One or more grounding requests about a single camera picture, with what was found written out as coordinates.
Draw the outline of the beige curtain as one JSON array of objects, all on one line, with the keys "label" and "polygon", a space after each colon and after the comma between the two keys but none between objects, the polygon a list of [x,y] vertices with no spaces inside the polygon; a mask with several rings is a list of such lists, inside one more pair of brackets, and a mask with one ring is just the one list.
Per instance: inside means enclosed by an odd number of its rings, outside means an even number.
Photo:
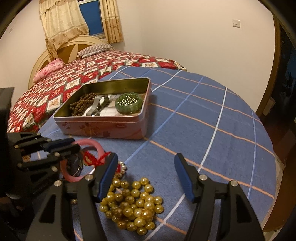
[{"label": "beige curtain", "polygon": [[116,0],[100,0],[99,6],[102,26],[108,44],[122,42],[123,32]]},{"label": "beige curtain", "polygon": [[80,35],[89,35],[77,0],[39,1],[39,15],[52,61],[58,58],[57,50],[63,44]]}]

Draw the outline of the red patchwork bedspread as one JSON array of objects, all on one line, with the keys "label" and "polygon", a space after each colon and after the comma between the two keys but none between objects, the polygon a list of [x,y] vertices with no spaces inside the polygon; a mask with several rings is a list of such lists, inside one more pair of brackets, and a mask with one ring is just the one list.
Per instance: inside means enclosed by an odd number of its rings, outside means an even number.
[{"label": "red patchwork bedspread", "polygon": [[38,132],[82,85],[97,82],[122,66],[185,70],[175,60],[124,51],[106,51],[77,59],[23,93],[10,112],[8,132]]}]

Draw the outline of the small silver bead strand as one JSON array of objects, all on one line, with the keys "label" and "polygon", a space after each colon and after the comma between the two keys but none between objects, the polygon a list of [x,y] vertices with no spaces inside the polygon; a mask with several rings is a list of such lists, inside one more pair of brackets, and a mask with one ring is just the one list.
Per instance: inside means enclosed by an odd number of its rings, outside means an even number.
[{"label": "small silver bead strand", "polygon": [[117,100],[117,104],[119,106],[128,106],[131,104],[134,104],[138,101],[137,97],[134,97],[133,95],[121,95]]}]

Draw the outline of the red tassel knot charm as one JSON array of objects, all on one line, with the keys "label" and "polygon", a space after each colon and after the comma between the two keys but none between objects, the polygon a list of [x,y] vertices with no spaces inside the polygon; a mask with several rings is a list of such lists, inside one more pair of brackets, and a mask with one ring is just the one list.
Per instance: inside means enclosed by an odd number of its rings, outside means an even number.
[{"label": "red tassel knot charm", "polygon": [[105,158],[109,156],[111,152],[106,152],[102,156],[100,156],[98,159],[88,151],[82,152],[82,161],[85,166],[101,166],[105,164]]}]

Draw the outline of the pink metal tin box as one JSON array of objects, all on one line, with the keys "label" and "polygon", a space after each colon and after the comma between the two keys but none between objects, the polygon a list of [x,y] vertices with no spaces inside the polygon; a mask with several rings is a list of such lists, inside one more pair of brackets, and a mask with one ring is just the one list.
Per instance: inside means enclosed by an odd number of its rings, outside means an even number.
[{"label": "pink metal tin box", "polygon": [[[80,87],[54,114],[54,121],[65,134],[100,138],[138,140],[145,136],[148,124],[148,104],[151,93],[149,78],[127,78],[100,81]],[[144,93],[144,104],[139,113],[120,116],[82,116],[95,96]]]}]

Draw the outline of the cream wooden headboard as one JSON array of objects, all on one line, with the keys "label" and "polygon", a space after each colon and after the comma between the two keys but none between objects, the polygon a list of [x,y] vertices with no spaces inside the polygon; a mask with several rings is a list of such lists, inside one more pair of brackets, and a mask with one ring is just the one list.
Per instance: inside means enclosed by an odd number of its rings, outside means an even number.
[{"label": "cream wooden headboard", "polygon": [[[75,37],[74,39],[70,40],[69,42],[63,44],[58,50],[57,54],[58,57],[61,58],[65,64],[76,60],[77,53],[82,49],[96,45],[96,44],[104,44],[107,43],[106,39],[99,39],[94,36],[89,35],[81,35]],[[36,63],[34,64],[30,78],[28,83],[28,88],[30,89],[33,85],[34,75],[42,68],[44,68],[51,60],[49,58],[48,50],[45,50],[37,59]]]}]

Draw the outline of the beige right curtain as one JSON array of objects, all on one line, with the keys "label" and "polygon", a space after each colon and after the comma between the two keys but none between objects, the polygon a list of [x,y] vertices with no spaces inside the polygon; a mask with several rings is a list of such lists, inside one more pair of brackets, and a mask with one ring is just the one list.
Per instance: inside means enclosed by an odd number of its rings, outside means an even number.
[{"label": "beige right curtain", "polygon": [[122,42],[123,32],[116,0],[100,0],[99,6],[102,26],[108,44]]}]

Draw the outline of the silver watch band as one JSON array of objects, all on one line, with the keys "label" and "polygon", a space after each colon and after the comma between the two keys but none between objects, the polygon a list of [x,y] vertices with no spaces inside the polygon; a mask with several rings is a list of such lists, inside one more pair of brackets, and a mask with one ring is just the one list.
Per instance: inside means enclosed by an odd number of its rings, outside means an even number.
[{"label": "silver watch band", "polygon": [[95,96],[93,104],[88,109],[86,109],[83,116],[90,116],[90,117],[99,116],[100,112],[102,111],[102,109],[104,109],[104,107],[108,104],[108,102],[109,102],[108,95]]}]

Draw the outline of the blue window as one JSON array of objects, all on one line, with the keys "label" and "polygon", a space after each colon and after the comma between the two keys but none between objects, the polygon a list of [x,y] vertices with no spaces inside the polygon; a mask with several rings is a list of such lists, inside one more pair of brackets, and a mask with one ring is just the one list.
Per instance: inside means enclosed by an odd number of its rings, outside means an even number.
[{"label": "blue window", "polygon": [[99,36],[104,34],[100,6],[98,0],[78,1],[82,16],[89,28],[89,35]]}]

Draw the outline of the brown wooden door frame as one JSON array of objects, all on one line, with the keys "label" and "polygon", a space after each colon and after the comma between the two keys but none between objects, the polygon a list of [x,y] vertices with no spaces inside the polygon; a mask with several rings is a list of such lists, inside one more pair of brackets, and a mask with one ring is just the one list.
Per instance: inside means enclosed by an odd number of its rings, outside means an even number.
[{"label": "brown wooden door frame", "polygon": [[273,65],[271,68],[271,73],[269,77],[268,84],[266,86],[266,90],[262,97],[262,100],[257,108],[256,114],[260,118],[263,114],[263,111],[268,103],[269,98],[273,92],[275,82],[278,76],[278,70],[280,66],[280,57],[281,57],[281,32],[280,32],[280,22],[273,14],[273,23],[275,30],[275,47],[274,47],[274,57],[273,57]]}]

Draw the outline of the beige left curtain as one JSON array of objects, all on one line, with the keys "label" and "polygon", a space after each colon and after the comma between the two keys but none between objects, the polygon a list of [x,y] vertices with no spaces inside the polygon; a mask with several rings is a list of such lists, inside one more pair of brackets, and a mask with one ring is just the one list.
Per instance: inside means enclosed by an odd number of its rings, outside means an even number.
[{"label": "beige left curtain", "polygon": [[77,0],[39,1],[39,15],[52,61],[58,58],[57,50],[63,44],[80,35],[89,35]]}]

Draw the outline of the green jade bangle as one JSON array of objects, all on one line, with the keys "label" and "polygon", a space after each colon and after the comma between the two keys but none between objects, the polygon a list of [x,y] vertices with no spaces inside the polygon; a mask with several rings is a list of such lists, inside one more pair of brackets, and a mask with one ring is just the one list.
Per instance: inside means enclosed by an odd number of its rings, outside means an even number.
[{"label": "green jade bangle", "polygon": [[131,105],[128,105],[128,106],[119,106],[117,104],[117,102],[115,101],[115,108],[116,108],[116,110],[119,113],[121,113],[121,114],[138,113],[142,109],[142,104],[143,104],[142,97],[138,93],[135,93],[135,92],[127,92],[127,93],[124,93],[124,95],[133,95],[134,97],[137,97],[138,98],[138,101],[136,103],[131,104]]}]

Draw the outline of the striped pillow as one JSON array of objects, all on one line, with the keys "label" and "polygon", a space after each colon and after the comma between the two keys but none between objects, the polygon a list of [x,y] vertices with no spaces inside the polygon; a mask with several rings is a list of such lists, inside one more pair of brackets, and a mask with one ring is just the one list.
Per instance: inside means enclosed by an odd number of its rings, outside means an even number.
[{"label": "striped pillow", "polygon": [[112,51],[114,50],[114,48],[112,47],[112,45],[110,44],[97,44],[97,45],[92,45],[92,46],[89,46],[85,49],[82,49],[81,51],[79,51],[77,53],[77,57],[88,57],[88,56],[91,56],[93,54],[97,54],[97,53],[100,53],[100,52],[104,52],[104,51]]}]

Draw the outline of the white wall switch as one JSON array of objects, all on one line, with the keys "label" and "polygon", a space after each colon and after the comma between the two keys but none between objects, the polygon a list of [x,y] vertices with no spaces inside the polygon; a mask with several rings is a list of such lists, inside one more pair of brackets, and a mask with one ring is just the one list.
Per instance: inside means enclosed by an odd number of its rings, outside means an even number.
[{"label": "white wall switch", "polygon": [[232,25],[233,25],[233,27],[235,27],[235,28],[241,28],[241,22],[240,22],[240,20],[238,20],[238,19],[233,19],[233,20],[232,20]]}]

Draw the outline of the pink jade bangle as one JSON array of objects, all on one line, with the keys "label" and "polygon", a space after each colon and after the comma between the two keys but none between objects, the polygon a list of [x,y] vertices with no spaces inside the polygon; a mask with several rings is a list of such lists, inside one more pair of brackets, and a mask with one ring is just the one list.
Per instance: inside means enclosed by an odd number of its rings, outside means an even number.
[{"label": "pink jade bangle", "polygon": [[[95,140],[83,138],[81,140],[74,141],[73,144],[79,144],[79,145],[82,145],[82,146],[95,147],[95,149],[97,150],[97,153],[98,153],[98,157],[99,158],[102,157],[101,161],[99,161],[99,159],[96,159],[95,165],[98,164],[98,163],[102,163],[102,164],[105,163],[105,157],[103,157],[105,152],[104,152],[104,149],[103,149],[102,145],[100,145],[99,142],[97,142]],[[67,166],[67,160],[66,159],[62,160],[60,162],[60,169],[61,169],[61,173],[62,173],[62,175],[63,175],[63,177],[64,177],[64,179],[66,181],[68,181],[70,183],[78,182],[78,181],[80,181],[81,179],[83,179],[85,177],[85,175],[84,176],[78,176],[78,177],[71,176],[68,173],[66,166]]]}]

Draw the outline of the pink pillow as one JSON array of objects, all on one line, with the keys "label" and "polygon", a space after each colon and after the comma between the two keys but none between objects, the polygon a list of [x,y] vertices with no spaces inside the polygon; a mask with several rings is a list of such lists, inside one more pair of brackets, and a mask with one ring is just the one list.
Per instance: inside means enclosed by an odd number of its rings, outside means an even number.
[{"label": "pink pillow", "polygon": [[64,67],[64,61],[61,58],[53,60],[52,62],[47,64],[44,68],[39,70],[34,75],[33,83],[35,84],[35,83],[39,82],[40,80],[44,79],[45,77],[47,77],[51,73],[53,73],[57,70],[60,70],[63,67]]}]

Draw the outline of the blue plaid tablecloth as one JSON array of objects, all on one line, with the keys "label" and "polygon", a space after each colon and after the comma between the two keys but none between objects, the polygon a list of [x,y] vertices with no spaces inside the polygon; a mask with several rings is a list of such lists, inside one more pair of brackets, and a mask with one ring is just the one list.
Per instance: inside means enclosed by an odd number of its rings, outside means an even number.
[{"label": "blue plaid tablecloth", "polygon": [[183,154],[214,181],[237,180],[263,221],[275,197],[276,167],[271,140],[258,116],[218,82],[180,70],[120,67],[106,80],[147,77],[152,83],[149,122],[142,140],[99,138],[127,165],[129,181],[147,177],[164,200],[156,229],[141,236],[120,230],[100,214],[109,240],[183,240],[195,209],[184,196],[174,167]]}]

